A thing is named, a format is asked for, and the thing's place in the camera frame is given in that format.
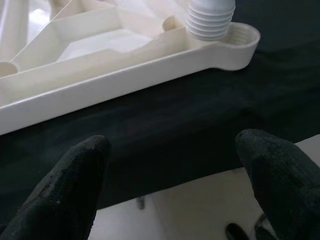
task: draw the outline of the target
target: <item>gloved finger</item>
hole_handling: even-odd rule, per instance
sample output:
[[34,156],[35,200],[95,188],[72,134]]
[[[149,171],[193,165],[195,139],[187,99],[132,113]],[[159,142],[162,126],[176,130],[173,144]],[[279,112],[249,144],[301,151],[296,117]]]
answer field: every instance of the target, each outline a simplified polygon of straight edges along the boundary
[[0,240],[86,240],[110,149],[104,136],[72,147],[35,187]]
[[320,234],[320,169],[293,143],[262,130],[236,137],[255,198],[281,240]]

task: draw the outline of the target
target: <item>plastic tray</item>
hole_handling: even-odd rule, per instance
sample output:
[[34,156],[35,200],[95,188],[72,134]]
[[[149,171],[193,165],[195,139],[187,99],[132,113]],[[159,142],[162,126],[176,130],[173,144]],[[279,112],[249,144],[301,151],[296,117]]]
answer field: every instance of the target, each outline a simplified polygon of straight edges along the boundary
[[252,26],[233,22],[221,41],[199,41],[180,21],[183,0],[171,9],[145,1],[131,11],[130,0],[72,0],[0,63],[0,71],[10,64],[18,71],[0,78],[0,134],[207,68],[250,63],[260,40]]
[[10,61],[67,4],[48,0],[0,0],[0,61]]

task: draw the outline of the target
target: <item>black cloth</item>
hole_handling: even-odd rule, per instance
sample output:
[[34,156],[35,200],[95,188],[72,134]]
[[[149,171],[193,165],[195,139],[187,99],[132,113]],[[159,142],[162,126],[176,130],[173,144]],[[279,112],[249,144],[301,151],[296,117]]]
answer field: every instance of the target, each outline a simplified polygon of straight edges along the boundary
[[318,240],[320,168],[292,142],[262,130],[244,130],[235,143],[254,196],[277,237]]
[[106,207],[241,167],[234,138],[243,129],[292,142],[319,134],[319,9],[318,0],[238,0],[233,21],[262,35],[247,68],[207,69],[0,136],[0,223],[92,135],[113,145]]

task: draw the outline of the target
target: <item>black fabric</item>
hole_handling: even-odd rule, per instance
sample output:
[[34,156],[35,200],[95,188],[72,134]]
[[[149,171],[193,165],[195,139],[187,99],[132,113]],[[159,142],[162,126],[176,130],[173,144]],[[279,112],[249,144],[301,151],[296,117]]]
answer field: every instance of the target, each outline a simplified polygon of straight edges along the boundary
[[0,224],[0,235],[2,234],[2,232],[5,230],[6,225],[4,224]]
[[292,142],[319,134],[318,9],[318,0],[237,0],[233,21],[262,35],[247,68],[204,70],[0,136],[0,223],[91,135],[114,147],[106,207],[241,167],[234,137],[243,129]]
[[244,130],[235,142],[254,196],[279,239],[318,240],[320,168],[293,143],[262,130]]
[[259,227],[255,230],[255,238],[256,240],[277,240],[262,227]]
[[0,240],[87,240],[110,149],[103,136],[71,148],[35,187]]

